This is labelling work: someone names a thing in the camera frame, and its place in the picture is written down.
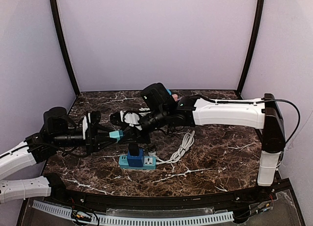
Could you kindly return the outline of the black plug adapter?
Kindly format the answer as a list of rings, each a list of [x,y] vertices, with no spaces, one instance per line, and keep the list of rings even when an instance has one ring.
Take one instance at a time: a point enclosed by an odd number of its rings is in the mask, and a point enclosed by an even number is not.
[[[128,155],[129,156],[138,156],[139,155],[139,147],[136,143],[130,143],[128,146]]]

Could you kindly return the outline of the teal small charger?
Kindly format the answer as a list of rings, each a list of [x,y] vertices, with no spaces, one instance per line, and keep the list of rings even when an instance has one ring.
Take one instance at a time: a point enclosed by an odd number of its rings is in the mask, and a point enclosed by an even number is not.
[[[124,134],[122,130],[116,130],[109,132],[109,137],[116,139],[116,142],[119,142],[123,138]]]

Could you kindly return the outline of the dark blue cube socket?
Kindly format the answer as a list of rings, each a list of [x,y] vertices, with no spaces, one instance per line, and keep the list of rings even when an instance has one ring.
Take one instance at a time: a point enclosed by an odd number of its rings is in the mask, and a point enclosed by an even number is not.
[[[144,165],[144,151],[143,149],[139,149],[139,155],[136,156],[129,156],[127,154],[127,162],[129,167],[143,167]]]

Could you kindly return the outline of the teal power strip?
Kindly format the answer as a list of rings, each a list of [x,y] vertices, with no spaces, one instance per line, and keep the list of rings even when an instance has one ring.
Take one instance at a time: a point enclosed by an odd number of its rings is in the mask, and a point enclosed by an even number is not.
[[[134,169],[134,170],[155,170],[156,158],[151,156],[139,156],[132,158],[127,155],[123,155],[119,158],[118,162],[122,169]]]

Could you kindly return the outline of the pink charger plug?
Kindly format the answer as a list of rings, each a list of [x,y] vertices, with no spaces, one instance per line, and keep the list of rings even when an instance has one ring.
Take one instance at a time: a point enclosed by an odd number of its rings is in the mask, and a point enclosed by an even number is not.
[[[173,97],[173,99],[174,99],[175,101],[178,101],[178,100],[179,100],[179,97],[178,97],[177,94],[172,94],[172,97]]]

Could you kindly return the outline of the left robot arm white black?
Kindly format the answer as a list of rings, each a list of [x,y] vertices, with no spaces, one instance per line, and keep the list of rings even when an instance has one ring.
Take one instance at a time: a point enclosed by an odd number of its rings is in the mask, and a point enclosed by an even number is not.
[[[64,189],[56,174],[33,179],[8,181],[6,178],[26,167],[48,160],[61,152],[76,158],[118,142],[123,133],[100,125],[100,112],[86,114],[75,123],[63,107],[54,107],[44,113],[44,125],[16,147],[0,156],[0,202],[33,197],[49,197]]]

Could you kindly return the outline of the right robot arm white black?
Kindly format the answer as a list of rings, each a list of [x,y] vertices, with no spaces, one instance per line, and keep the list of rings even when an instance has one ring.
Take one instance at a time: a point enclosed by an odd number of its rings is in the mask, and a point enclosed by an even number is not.
[[[120,111],[111,115],[111,123],[122,127],[110,132],[117,142],[149,143],[149,134],[164,126],[203,125],[247,126],[262,130],[262,151],[257,177],[259,186],[271,186],[276,169],[288,143],[284,120],[276,99],[266,93],[250,100],[210,99],[196,94],[176,99],[162,83],[154,83],[140,93],[147,111]]]

